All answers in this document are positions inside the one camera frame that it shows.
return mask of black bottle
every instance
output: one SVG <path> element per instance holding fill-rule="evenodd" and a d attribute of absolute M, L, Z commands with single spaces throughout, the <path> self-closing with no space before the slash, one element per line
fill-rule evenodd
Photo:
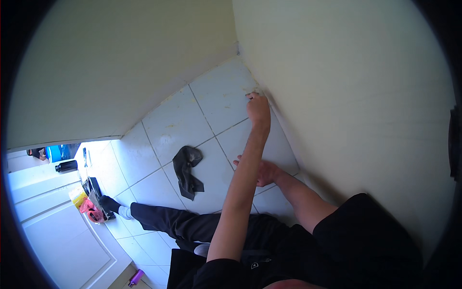
<path fill-rule="evenodd" d="M 66 161 L 66 162 L 60 163 L 59 165 L 55 166 L 55 170 L 57 172 L 73 170 L 73 169 L 76 169 L 76 168 L 77 168 L 77 161 L 76 160 Z"/>

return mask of person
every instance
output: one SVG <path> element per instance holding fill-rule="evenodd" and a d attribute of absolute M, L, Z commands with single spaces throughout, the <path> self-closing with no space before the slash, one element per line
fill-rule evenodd
<path fill-rule="evenodd" d="M 26 150 L 27 155 L 31 155 L 39 160 L 46 160 L 47 155 L 45 153 L 46 148 L 33 148 Z"/>
<path fill-rule="evenodd" d="M 422 272 L 422 258 L 406 230 L 367 194 L 340 207 L 261 160 L 270 130 L 266 97 L 248 95 L 252 130 L 221 214 L 132 203 L 123 207 L 103 196 L 101 204 L 145 230 L 166 232 L 172 250 L 167 288 L 410 288 Z M 299 224 L 251 215 L 256 186 L 279 186 Z M 195 243 L 210 242 L 210 245 Z"/>

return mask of red plastic bag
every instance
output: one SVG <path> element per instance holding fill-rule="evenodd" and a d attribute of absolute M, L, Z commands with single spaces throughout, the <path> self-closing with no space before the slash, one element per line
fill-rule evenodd
<path fill-rule="evenodd" d="M 84 198 L 84 202 L 80 206 L 80 212 L 87 214 L 88 219 L 94 223 L 104 223 L 104 214 L 98 209 L 92 201 Z"/>

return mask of door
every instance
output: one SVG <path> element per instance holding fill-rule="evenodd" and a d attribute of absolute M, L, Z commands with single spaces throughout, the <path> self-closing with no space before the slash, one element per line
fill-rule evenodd
<path fill-rule="evenodd" d="M 89 221 L 70 201 L 79 172 L 57 173 L 54 165 L 9 174 L 19 221 L 59 288 L 108 288 L 132 260 L 104 224 Z"/>

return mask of purple object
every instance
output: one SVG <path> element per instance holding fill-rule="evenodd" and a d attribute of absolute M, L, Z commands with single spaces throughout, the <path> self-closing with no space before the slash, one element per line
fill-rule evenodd
<path fill-rule="evenodd" d="M 138 282 L 140 281 L 141 277 L 143 277 L 143 275 L 144 275 L 143 270 L 138 269 L 138 271 L 136 271 L 135 275 L 133 275 L 133 277 L 130 279 L 130 283 L 128 283 L 128 286 L 130 288 L 132 288 L 133 285 L 138 284 Z"/>

